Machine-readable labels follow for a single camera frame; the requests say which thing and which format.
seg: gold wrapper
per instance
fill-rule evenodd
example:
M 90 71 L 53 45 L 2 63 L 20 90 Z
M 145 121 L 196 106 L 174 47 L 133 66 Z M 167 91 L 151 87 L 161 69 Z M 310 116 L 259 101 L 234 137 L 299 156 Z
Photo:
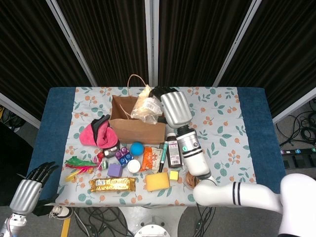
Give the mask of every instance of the gold wrapper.
M 89 181 L 91 192 L 96 191 L 135 191 L 134 178 L 93 179 Z

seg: black bottle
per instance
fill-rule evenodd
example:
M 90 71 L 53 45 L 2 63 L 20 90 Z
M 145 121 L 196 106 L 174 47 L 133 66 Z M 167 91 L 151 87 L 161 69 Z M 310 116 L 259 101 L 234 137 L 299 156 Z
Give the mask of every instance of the black bottle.
M 176 134 L 171 132 L 167 134 L 167 157 L 169 168 L 178 168 L 182 166 L 180 148 L 177 142 Z

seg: marker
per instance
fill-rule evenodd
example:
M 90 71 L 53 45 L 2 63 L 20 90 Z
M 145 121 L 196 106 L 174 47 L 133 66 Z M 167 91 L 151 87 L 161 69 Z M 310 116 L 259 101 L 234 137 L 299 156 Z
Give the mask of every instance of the marker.
M 160 165 L 159 165 L 159 173 L 162 172 L 164 161 L 166 160 L 167 148 L 168 148 L 168 142 L 164 142 L 163 150 L 162 150 L 162 154 L 161 154 Z

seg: pink plush toy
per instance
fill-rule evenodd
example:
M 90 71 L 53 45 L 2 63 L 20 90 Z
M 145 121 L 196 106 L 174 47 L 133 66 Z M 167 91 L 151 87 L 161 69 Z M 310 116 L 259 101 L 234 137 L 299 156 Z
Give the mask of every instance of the pink plush toy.
M 81 144 L 103 149 L 115 146 L 118 137 L 109 127 L 109 118 L 110 115 L 102 115 L 99 119 L 94 119 L 80 134 Z

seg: black stripe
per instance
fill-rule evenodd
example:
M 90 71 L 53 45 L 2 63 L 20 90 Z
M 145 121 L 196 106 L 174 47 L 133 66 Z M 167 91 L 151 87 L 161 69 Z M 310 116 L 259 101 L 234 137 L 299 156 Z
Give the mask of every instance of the black stripe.
M 184 158 L 189 158 L 189 157 L 192 157 L 192 156 L 195 156 L 195 155 L 197 155 L 197 154 L 200 154 L 201 152 L 203 152 L 202 150 L 200 150 L 199 152 L 195 152 L 195 153 L 193 153 L 193 154 L 191 154 L 191 155 L 188 155 L 188 156 L 183 156 Z
M 238 183 L 238 191 L 237 191 L 237 195 L 238 195 L 238 205 L 241 206 L 240 204 L 240 184 L 241 183 Z
M 234 205 L 236 205 L 236 201 L 235 201 L 235 185 L 236 185 L 236 182 L 233 183 L 233 203 L 234 203 Z
M 187 151 L 187 152 L 182 152 L 182 154 L 185 155 L 185 154 L 187 154 L 187 153 L 194 152 L 194 151 L 196 151 L 197 149 L 201 149 L 201 146 L 196 147 L 196 148 L 194 148 L 194 149 L 192 149 L 192 150 L 190 150 L 190 151 Z

